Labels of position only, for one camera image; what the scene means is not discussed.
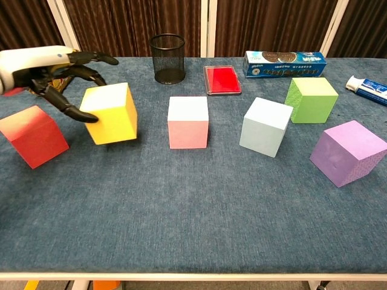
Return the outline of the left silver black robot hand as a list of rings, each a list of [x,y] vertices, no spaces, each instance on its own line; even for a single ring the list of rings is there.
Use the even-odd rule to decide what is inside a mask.
[[[80,111],[51,85],[56,79],[80,77],[99,86],[105,86],[104,78],[97,71],[85,66],[92,61],[110,65],[119,64],[119,61],[109,54],[76,51],[61,45],[2,50],[0,95],[16,88],[29,88],[70,118],[83,123],[96,123],[98,117]]]

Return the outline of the red foam cube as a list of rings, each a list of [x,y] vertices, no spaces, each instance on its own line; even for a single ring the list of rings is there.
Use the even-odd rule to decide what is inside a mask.
[[[38,106],[1,119],[0,132],[32,169],[69,149],[54,119]]]

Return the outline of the yellow foam cube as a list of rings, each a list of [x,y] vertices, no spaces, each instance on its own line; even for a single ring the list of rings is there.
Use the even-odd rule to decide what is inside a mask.
[[[80,110],[99,119],[85,125],[96,145],[137,138],[137,109],[127,82],[88,88]]]

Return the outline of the light blue foam cube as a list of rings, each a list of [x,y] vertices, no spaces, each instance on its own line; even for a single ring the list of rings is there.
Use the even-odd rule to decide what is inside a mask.
[[[239,145],[274,158],[292,112],[292,106],[255,98],[244,116]]]

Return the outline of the green foam cube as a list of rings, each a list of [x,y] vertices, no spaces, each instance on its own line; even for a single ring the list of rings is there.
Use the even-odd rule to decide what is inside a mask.
[[[292,78],[285,104],[293,107],[292,123],[325,123],[338,93],[324,77]]]

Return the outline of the pink foam cube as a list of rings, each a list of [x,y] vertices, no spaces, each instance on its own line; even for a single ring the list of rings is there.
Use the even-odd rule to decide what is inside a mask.
[[[171,149],[204,149],[209,132],[209,110],[205,96],[169,99],[167,114]]]

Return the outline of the purple foam cube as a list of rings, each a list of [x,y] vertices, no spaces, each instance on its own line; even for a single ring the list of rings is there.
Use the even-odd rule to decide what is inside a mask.
[[[324,130],[310,160],[342,187],[369,174],[385,155],[387,142],[352,120]]]

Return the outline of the brown curtain panel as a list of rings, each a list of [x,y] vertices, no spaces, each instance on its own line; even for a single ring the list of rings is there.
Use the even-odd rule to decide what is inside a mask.
[[[151,37],[174,33],[200,56],[201,0],[63,0],[83,51],[150,56]]]
[[[319,51],[337,0],[218,0],[216,57]]]
[[[63,44],[47,0],[0,0],[0,51]]]
[[[328,57],[387,59],[387,0],[349,0]]]

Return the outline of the black mesh pen holder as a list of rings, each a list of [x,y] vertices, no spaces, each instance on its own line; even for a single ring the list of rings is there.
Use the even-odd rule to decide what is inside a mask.
[[[184,45],[182,36],[163,33],[149,41],[155,80],[161,84],[174,85],[185,78]]]

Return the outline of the red ink pad case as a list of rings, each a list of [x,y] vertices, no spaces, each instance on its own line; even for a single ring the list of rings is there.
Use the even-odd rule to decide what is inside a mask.
[[[203,73],[208,95],[239,95],[242,93],[233,66],[204,66]]]

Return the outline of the orange plastic object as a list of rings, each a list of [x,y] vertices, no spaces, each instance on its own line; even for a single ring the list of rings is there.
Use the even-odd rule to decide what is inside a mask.
[[[93,290],[117,290],[121,281],[116,280],[94,280]]]

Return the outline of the blue cookie box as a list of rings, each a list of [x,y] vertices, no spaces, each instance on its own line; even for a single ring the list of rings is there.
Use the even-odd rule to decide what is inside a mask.
[[[246,78],[319,77],[327,62],[320,52],[246,51]]]

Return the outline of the white blue toothpaste tube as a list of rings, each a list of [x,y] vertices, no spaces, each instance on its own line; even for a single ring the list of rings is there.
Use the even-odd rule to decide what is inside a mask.
[[[351,76],[345,87],[361,97],[380,105],[387,106],[387,85],[385,84]]]

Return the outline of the white partition post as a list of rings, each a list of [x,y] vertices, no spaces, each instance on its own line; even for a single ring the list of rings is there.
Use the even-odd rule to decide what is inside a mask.
[[[325,37],[319,50],[324,55],[324,57],[327,57],[327,54],[336,36],[336,33],[345,14],[349,1],[350,0],[337,0],[337,4],[333,11],[333,15],[331,17],[327,31],[325,33]]]
[[[201,0],[200,57],[215,57],[218,0]]]
[[[46,0],[55,23],[58,27],[62,40],[67,47],[80,51],[80,45],[77,40],[71,19],[63,0]]]

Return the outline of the white table frame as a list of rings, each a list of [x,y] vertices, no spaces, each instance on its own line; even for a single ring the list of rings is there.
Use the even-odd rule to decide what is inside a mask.
[[[0,272],[3,280],[89,280],[121,281],[384,281],[387,274],[200,274],[200,273],[91,273],[91,272]]]

